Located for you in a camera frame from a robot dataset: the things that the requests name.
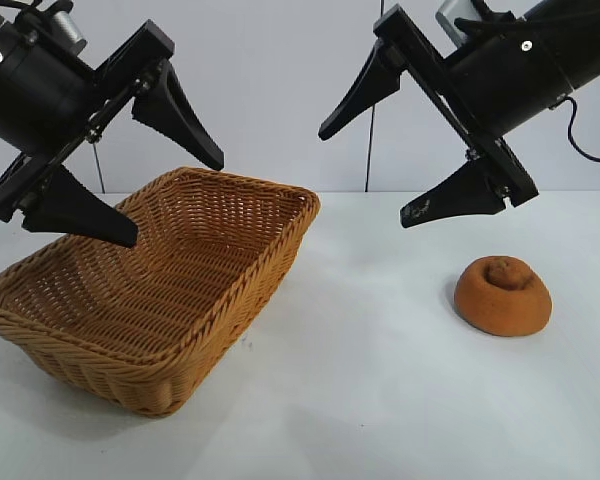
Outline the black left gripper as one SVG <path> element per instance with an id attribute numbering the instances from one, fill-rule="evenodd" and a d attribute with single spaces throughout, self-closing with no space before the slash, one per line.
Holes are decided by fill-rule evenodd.
<path id="1" fill-rule="evenodd" d="M 83 141 L 100 137 L 135 97 L 134 120 L 208 168 L 223 169 L 222 149 L 196 116 L 167 60 L 173 53 L 173 41 L 146 21 L 91 69 L 49 35 L 0 23 L 0 139 L 19 151 L 0 176 L 0 220 L 10 219 L 21 200 L 53 174 L 41 198 L 24 213 L 25 230 L 134 247 L 137 225 L 58 166 Z"/>

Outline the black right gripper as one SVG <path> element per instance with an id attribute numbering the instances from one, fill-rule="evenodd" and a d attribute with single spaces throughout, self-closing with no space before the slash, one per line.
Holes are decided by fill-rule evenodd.
<path id="1" fill-rule="evenodd" d="M 405 10 L 376 21 L 376 42 L 360 73 L 322 122 L 329 140 L 400 89 L 408 72 L 467 145 L 467 161 L 400 210 L 403 228 L 471 215 L 495 215 L 538 194 L 504 137 L 570 90 L 537 36 L 515 31 L 515 16 L 485 4 L 443 4 L 436 19 L 456 49 L 442 56 Z"/>

